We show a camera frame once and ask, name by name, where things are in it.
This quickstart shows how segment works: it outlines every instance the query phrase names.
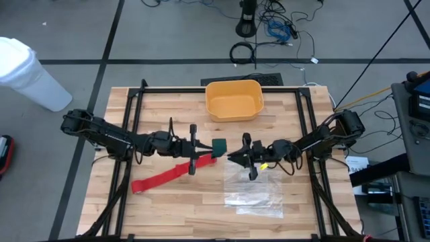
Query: wooden table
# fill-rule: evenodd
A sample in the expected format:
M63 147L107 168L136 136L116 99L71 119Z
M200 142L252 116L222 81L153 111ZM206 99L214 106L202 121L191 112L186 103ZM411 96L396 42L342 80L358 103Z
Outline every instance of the wooden table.
M311 87L310 90L316 121L321 123L332 113L329 93L326 87ZM106 121L121 126L127 93L128 88L112 88ZM206 112L204 93L146 93L138 133L167 130L169 117L173 117L176 135L189 137L189 125L195 123L198 125L198 139L210 145L213 138L226 138L228 152L242 147L244 132L251 133L253 140L260 139L265 146L279 138L300 138L302 133L294 95L264 93L263 97L264 110L255 120L215 123ZM311 130L307 109L304 109L308 130ZM103 155L106 153L98 152L96 158ZM333 156L344 161L340 151L334 152ZM133 162L131 180L151 177L186 161L158 155L144 157L141 165ZM294 176L283 174L284 218L239 215L235 208L224 207L225 162L230 161L225 156L221 157L215 165L199 168L195 176L184 175L142 194L132 194L129 189L122 236L134 233L136 238L159 239L293 239L310 238L311 233L318 233L306 160ZM94 164L77 234L85 232L105 207L113 167L114 162L109 159L101 159ZM346 166L328 160L327 173L335 205L360 232L360 218ZM114 221L117 209L113 212ZM325 206L323 209L327 232L331 234L328 212Z

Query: yellow plastic bin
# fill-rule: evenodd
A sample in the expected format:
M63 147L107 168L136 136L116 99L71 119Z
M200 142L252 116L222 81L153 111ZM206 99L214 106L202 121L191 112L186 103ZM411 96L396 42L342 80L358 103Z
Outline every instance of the yellow plastic bin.
M263 92L254 80L215 81L206 87L206 109L215 122L252 120L263 107Z

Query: green object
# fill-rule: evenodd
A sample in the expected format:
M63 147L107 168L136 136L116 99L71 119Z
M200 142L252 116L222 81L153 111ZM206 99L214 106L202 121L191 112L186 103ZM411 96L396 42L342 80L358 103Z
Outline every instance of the green object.
M225 138L212 139L212 158L223 156L227 152L227 140Z

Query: white container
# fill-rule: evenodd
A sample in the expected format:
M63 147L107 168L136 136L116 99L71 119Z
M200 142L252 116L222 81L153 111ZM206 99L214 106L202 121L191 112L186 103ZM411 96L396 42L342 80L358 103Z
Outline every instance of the white container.
M0 37L0 85L53 112L72 101L72 95L42 67L36 53L16 39Z

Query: plastic bag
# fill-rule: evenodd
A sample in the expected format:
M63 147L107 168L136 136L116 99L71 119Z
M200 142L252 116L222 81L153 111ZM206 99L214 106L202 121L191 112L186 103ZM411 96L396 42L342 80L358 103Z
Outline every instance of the plastic bag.
M249 180L249 169L233 162L224 164L224 204L235 207L237 214L283 218L282 172L259 171Z

